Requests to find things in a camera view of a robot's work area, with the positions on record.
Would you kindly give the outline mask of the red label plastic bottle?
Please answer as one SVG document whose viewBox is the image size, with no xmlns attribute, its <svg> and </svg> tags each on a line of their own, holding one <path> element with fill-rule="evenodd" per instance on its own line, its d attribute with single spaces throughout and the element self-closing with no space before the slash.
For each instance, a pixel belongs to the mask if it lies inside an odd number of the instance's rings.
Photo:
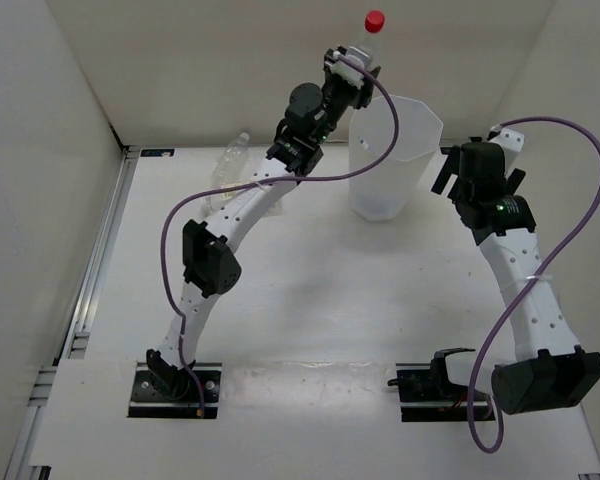
<svg viewBox="0 0 600 480">
<path fill-rule="evenodd" d="M 385 21 L 386 17 L 382 11 L 369 11 L 365 16 L 361 34 L 348 49 L 348 54 L 358 59 L 368 71 L 377 66 Z"/>
</svg>

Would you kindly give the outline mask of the clear ribbed plastic bottle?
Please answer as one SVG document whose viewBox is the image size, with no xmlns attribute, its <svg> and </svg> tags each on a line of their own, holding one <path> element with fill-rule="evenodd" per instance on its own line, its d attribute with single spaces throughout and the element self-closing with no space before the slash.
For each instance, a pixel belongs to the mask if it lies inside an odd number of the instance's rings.
<svg viewBox="0 0 600 480">
<path fill-rule="evenodd" d="M 241 172 L 249 160 L 249 140 L 250 135 L 242 132 L 230 141 L 212 172 L 213 188 L 231 186 L 240 180 Z"/>
</svg>

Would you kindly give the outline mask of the clear bottle yellow label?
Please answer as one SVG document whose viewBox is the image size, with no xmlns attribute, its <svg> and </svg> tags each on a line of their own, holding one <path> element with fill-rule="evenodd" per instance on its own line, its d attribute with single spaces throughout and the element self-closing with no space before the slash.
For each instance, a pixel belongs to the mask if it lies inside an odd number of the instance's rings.
<svg viewBox="0 0 600 480">
<path fill-rule="evenodd" d="M 228 178 L 220 178 L 215 177 L 211 181 L 211 189 L 226 189 L 229 187 L 234 187 L 238 185 L 243 185 L 249 182 L 249 179 L 240 175 L 239 177 L 228 177 Z M 226 204 L 239 193 L 239 190 L 232 190 L 227 192 L 221 192 L 218 194 L 213 194 L 207 196 L 201 207 L 201 212 L 204 218 L 209 217 L 211 214 L 219 211 L 222 207 L 225 207 Z M 266 213 L 267 216 L 279 216 L 283 213 L 283 205 L 282 201 L 279 200 L 276 202 Z"/>
</svg>

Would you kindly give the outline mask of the blue label plastic bottle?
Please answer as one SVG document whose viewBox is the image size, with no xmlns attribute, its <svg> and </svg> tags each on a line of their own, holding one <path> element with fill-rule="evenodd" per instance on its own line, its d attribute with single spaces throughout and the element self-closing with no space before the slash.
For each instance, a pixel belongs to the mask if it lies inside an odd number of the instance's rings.
<svg viewBox="0 0 600 480">
<path fill-rule="evenodd" d="M 357 199 L 357 208 L 368 216 L 395 216 L 401 208 L 399 203 L 392 199 L 376 195 L 361 195 Z"/>
</svg>

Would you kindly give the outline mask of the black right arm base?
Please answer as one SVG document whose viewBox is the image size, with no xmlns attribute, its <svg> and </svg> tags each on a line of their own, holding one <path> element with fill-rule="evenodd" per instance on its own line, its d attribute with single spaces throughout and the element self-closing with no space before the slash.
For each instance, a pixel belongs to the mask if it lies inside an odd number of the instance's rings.
<svg viewBox="0 0 600 480">
<path fill-rule="evenodd" d="M 396 363 L 387 381 L 399 395 L 402 422 L 465 422 L 474 349 L 436 351 L 428 363 Z"/>
</svg>

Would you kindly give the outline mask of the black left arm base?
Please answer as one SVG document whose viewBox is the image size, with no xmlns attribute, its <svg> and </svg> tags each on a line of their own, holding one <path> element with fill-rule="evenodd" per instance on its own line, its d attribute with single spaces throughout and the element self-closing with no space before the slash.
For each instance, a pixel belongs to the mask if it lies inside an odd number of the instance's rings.
<svg viewBox="0 0 600 480">
<path fill-rule="evenodd" d="M 155 379 L 145 363 L 138 363 L 129 398 L 127 416 L 143 419 L 213 420 L 217 418 L 221 392 L 221 363 L 201 363 L 193 368 L 202 385 L 204 409 L 199 392 L 185 374 L 184 382 L 169 389 Z"/>
</svg>

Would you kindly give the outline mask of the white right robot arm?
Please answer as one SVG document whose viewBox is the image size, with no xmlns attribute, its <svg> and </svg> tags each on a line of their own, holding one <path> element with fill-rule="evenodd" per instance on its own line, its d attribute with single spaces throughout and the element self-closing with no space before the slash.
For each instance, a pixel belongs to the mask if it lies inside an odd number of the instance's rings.
<svg viewBox="0 0 600 480">
<path fill-rule="evenodd" d="M 449 192 L 512 311 L 515 360 L 488 375 L 508 415 L 576 406 L 600 379 L 600 353 L 582 347 L 539 272 L 535 219 L 515 192 L 524 176 L 506 170 L 500 145 L 470 142 L 449 149 L 432 187 L 436 194 Z"/>
</svg>

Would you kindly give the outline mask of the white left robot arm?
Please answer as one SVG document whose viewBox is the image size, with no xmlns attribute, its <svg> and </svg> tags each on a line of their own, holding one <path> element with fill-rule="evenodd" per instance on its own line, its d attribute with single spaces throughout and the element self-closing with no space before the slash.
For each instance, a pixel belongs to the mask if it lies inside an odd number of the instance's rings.
<svg viewBox="0 0 600 480">
<path fill-rule="evenodd" d="M 233 196 L 218 211 L 184 225 L 180 295 L 173 294 L 167 277 L 162 279 L 174 318 L 160 346 L 146 353 L 152 385 L 166 399 L 201 398 L 203 384 L 194 371 L 197 345 L 212 308 L 241 276 L 236 258 L 241 242 L 300 183 L 320 180 L 312 172 L 323 157 L 323 143 L 348 109 L 368 107 L 380 87 L 375 56 L 369 46 L 328 50 L 323 84 L 294 88 L 251 180 L 229 186 Z"/>
</svg>

